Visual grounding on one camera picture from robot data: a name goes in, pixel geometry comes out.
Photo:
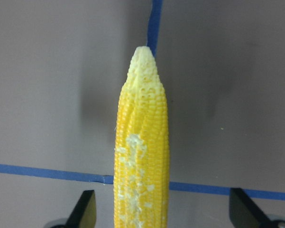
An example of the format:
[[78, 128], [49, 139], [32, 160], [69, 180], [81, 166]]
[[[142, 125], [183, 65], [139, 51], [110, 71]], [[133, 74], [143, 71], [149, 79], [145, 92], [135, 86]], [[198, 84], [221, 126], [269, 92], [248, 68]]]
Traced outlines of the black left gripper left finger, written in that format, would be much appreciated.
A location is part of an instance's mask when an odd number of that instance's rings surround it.
[[96, 198], [94, 190], [82, 192], [71, 215], [66, 228], [94, 228], [96, 224]]

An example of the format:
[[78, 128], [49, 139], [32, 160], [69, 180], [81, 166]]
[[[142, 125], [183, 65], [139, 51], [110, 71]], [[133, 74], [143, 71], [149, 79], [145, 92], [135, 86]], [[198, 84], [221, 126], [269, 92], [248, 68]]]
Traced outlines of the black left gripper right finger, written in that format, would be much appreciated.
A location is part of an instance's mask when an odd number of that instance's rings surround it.
[[241, 188], [231, 188], [229, 218], [235, 228], [264, 228], [271, 220]]

